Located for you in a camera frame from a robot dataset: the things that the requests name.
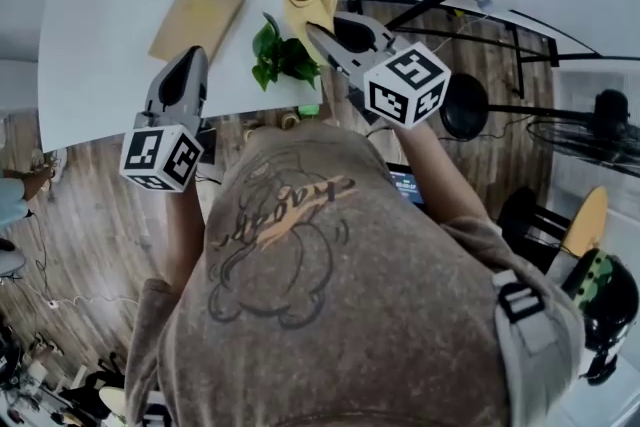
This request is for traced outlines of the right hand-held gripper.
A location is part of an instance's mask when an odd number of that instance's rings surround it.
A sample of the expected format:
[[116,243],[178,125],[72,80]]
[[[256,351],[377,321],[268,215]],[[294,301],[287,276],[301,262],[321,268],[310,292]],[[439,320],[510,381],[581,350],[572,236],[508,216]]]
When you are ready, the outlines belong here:
[[310,22],[306,34],[328,65],[362,91],[366,110],[392,124],[411,129],[443,104],[451,70],[424,44],[345,11],[334,15],[334,34]]

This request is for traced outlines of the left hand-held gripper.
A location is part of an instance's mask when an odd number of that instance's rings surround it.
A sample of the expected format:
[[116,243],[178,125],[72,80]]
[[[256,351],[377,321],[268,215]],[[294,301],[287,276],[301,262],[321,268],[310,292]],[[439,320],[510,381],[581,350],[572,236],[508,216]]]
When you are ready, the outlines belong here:
[[207,84],[208,58],[201,46],[187,48],[161,69],[149,87],[147,112],[138,113],[125,133],[122,177],[149,191],[186,189],[203,154],[196,136]]

